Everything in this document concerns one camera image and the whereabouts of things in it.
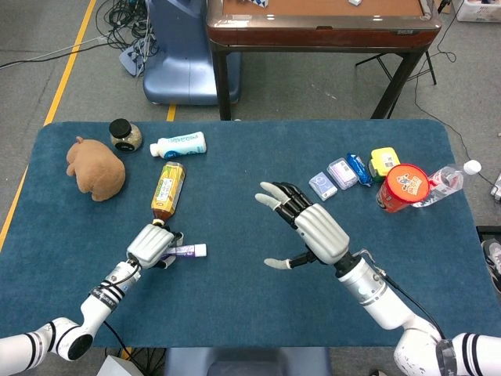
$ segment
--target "white robotic arm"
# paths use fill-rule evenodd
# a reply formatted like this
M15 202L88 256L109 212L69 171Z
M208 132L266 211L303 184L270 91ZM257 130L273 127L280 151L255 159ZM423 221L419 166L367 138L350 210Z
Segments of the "white robotic arm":
M118 303L141 277L141 269L167 268L175 257L161 261L165 249L182 238L165 228L146 225L127 248L127 262L94 287L81 305L82 325L61 317L36 331L0 338L0 376L9 376L35 368L48 352L65 360L77 360L90 349L96 332Z
M460 334L443 338L434 325L417 316L388 286L396 285L386 273L371 267L360 254L348 250L349 236L318 204L313 204L289 183L261 183L273 197L256 194L256 200L277 212L296 230L308 251L292 259L267 258L276 269L293 269L319 260L336 268L337 279L369 315L386 330L403 327L395 348L395 362L408 376L499 376L501 338Z

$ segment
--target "brown teddy bear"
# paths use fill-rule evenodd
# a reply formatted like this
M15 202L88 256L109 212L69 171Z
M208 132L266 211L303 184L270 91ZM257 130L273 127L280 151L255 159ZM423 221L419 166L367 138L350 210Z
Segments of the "brown teddy bear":
M82 193L92 192L94 201L111 198L124 185L124 164L99 141L78 136L66 159L70 164L66 173L76 175L78 189Z

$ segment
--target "floor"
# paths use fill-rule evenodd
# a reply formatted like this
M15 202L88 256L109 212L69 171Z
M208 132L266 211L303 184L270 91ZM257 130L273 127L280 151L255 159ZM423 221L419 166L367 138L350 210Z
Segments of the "floor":
M97 0L94 11L102 2ZM2 7L0 65L72 45L88 2L4 0ZM442 33L452 16L443 15L443 20ZM84 40L97 35L92 17ZM495 181L501 169L501 65L496 52L501 48L501 27L455 21L441 48L454 52L457 60L450 63L443 54L433 58L438 85L432 85L429 75L422 77L417 101L463 135L469 155L482 163L484 176ZM431 53L436 51L436 45L432 46ZM249 53L243 59L243 92L233 115L244 120L369 118L387 78L376 62L355 69L355 62L365 57ZM395 69L397 57L384 59ZM7 218L34 138L48 116L66 64L67 58L63 58L0 70L0 223ZM415 106L414 90L414 81L405 86L393 118L428 118ZM163 121L167 113L167 106L146 100L141 80L125 72L118 63L117 50L99 47L77 55L53 120L111 121L123 117ZM176 121L217 119L216 107L180 106L175 112ZM459 136L449 130L449 138L457 161L465 161ZM478 225L500 224L501 205L489 195L490 188L482 179L475 179L466 188ZM391 353L388 348L333 349L335 375L362 376L372 366L398 375ZM102 362L103 349L93 349L76 363L50 356L38 369L23 374L95 375Z

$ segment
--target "blue table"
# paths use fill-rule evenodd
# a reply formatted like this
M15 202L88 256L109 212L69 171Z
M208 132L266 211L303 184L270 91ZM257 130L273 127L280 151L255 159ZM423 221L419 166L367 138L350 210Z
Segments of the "blue table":
M262 121L136 123L145 145L118 154L127 179L102 203L66 176L75 136L108 143L107 124L60 123L43 128L5 246L0 254L0 336L34 330L80 304L151 221L150 200L164 162L148 144L203 131L206 154L180 157L186 167L170 221L187 244L208 256L147 270L109 322L134 347L394 345L334 277L312 264L280 272L263 264L304 250L282 219L258 204L259 182L297 184L315 202L308 180L347 152L367 161L393 146L401 162L432 172L453 162L443 127L433 121ZM462 193L427 209L388 214L378 187L354 186L323 205L351 237L426 307L453 337L464 331L501 335L501 312L490 285ZM117 345L101 329L95 345Z

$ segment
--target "white bottle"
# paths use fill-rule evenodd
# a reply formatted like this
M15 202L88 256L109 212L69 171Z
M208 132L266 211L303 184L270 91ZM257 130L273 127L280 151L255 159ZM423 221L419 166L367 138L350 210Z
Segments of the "white bottle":
M150 145L150 153L154 157L170 159L180 155L199 154L207 151L205 137L202 132L189 135L159 139L157 143Z
M463 167L455 164L447 165L432 176L428 177L430 182L430 195L426 200L413 204L414 208L422 208L434 204L459 190L463 189L465 178L476 175L480 172L481 165L476 160L466 162Z

